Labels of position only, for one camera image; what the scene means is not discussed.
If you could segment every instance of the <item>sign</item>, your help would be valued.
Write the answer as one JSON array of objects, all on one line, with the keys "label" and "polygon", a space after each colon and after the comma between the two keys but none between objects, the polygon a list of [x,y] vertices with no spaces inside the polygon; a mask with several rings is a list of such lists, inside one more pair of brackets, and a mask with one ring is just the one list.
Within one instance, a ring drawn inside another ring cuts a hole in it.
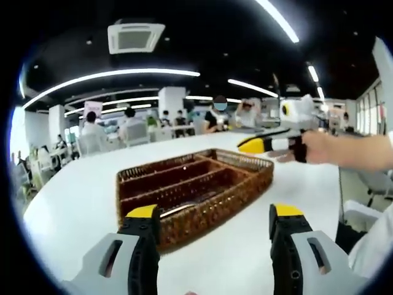
[{"label": "sign", "polygon": [[103,103],[100,101],[85,101],[84,118],[89,112],[95,112],[97,118],[101,117],[103,111]]}]

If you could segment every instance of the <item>divided basket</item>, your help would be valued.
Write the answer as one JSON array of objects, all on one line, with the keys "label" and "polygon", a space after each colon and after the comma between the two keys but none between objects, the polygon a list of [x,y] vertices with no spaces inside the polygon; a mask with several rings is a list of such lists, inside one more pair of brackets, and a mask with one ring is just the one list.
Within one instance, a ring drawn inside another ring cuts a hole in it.
[{"label": "divided basket", "polygon": [[159,249],[165,250],[239,212],[267,190],[273,169],[268,160],[210,149],[122,170],[116,177],[118,223],[134,208],[158,204]]}]

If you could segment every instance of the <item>ceiling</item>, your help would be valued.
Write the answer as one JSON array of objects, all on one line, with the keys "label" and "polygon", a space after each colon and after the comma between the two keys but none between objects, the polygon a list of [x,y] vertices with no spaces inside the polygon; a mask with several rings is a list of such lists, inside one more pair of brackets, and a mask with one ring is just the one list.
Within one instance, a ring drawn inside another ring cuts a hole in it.
[{"label": "ceiling", "polygon": [[[89,93],[169,85],[186,87],[191,95],[266,96],[227,80],[274,91],[273,73],[282,96],[310,93],[317,97],[307,63],[315,67],[325,97],[356,99],[378,77],[372,57],[375,32],[366,7],[353,7],[347,2],[271,0],[296,32],[300,40],[296,44],[256,0],[62,2],[42,21],[43,29],[26,57],[26,84],[36,93],[70,79],[116,69],[183,69],[201,75],[104,77],[59,89],[28,109],[48,109]],[[121,18],[166,26],[154,52],[109,54],[107,27]],[[300,91],[287,91],[292,84]],[[157,91],[126,96],[151,95],[157,95]],[[97,100],[118,99],[117,95],[108,95]]]}]

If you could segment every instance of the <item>ceiling air conditioner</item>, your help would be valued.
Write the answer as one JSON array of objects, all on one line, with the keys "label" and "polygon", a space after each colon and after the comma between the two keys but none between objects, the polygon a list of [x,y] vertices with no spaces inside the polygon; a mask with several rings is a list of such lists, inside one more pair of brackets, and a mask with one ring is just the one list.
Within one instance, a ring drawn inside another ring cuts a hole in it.
[{"label": "ceiling air conditioner", "polygon": [[164,29],[165,25],[159,23],[116,23],[108,26],[109,53],[153,52]]}]

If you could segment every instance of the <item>floor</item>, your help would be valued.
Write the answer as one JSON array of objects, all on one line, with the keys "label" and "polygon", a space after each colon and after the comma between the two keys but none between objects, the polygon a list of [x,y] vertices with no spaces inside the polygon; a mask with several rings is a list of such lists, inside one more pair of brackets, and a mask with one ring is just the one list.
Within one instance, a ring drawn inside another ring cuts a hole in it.
[{"label": "floor", "polygon": [[[354,200],[363,205],[367,205],[370,196],[367,194],[367,187],[361,182],[357,173],[351,170],[340,169],[341,198],[345,203],[347,200]],[[392,202],[385,200],[382,196],[376,195],[373,199],[372,208],[383,212]],[[361,219],[349,219],[348,224],[357,231],[368,231],[372,224],[367,224]]]}]

